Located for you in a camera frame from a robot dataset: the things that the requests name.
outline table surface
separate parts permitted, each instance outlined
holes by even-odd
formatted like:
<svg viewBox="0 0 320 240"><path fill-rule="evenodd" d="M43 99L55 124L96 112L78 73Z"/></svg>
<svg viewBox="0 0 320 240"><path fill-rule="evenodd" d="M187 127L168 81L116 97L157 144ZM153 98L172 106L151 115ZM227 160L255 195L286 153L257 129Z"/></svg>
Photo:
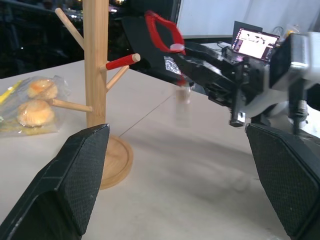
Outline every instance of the table surface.
<svg viewBox="0 0 320 240"><path fill-rule="evenodd" d="M110 79L117 69L108 72ZM31 76L59 75L85 103L84 62L0 80L0 93ZM174 86L128 70L107 95L111 133L131 144L133 167L99 192L84 240L288 240L259 181L243 128L193 92L190 127L174 121ZM67 111L58 133L0 138L0 222L66 139L86 127Z"/></svg>

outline bun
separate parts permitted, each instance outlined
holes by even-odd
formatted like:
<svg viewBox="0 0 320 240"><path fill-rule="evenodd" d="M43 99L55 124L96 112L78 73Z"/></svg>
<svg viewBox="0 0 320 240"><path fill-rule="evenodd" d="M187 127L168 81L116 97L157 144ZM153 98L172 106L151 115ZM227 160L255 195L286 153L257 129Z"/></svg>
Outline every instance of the bun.
<svg viewBox="0 0 320 240"><path fill-rule="evenodd" d="M30 83L27 90L29 98L41 100L54 99L58 94L56 84L49 79L39 79Z"/></svg>
<svg viewBox="0 0 320 240"><path fill-rule="evenodd" d="M18 108L17 120L25 127L40 127L52 122L55 113L43 100L31 100Z"/></svg>

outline round wooden base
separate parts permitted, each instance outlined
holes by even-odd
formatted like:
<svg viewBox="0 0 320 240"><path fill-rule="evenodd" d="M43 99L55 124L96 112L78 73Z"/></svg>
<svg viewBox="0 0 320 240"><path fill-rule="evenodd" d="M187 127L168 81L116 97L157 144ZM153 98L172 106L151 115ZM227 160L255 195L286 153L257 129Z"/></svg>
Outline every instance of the round wooden base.
<svg viewBox="0 0 320 240"><path fill-rule="evenodd" d="M131 170L133 158L131 146L119 137L110 135L100 190L110 188L125 179Z"/></svg>

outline red handle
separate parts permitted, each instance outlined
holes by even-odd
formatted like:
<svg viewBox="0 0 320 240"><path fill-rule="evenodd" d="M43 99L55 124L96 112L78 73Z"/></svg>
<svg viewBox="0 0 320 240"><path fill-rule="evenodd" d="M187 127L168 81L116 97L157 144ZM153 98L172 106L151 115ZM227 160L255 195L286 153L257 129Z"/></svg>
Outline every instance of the red handle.
<svg viewBox="0 0 320 240"><path fill-rule="evenodd" d="M168 21L150 10L147 11L144 16L151 40L158 49L166 53L182 53L184 55L186 54L185 50L174 50L168 48L162 41L157 31L156 21L171 31L174 44L181 44L184 46L185 41L174 22Z"/></svg>
<svg viewBox="0 0 320 240"><path fill-rule="evenodd" d="M105 68L107 70L112 70L119 67L123 67L125 65L135 64L136 62L139 62L139 61L140 61L140 55L135 53L135 54L121 57L114 61L110 61L105 65Z"/></svg>

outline small screen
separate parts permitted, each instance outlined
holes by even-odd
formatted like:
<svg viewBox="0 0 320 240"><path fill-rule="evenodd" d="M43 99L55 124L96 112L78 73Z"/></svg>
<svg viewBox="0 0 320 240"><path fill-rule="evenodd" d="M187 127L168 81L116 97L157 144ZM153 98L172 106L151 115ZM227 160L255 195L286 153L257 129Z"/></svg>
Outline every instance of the small screen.
<svg viewBox="0 0 320 240"><path fill-rule="evenodd" d="M278 39L277 35L240 28L232 44L232 50L269 62Z"/></svg>

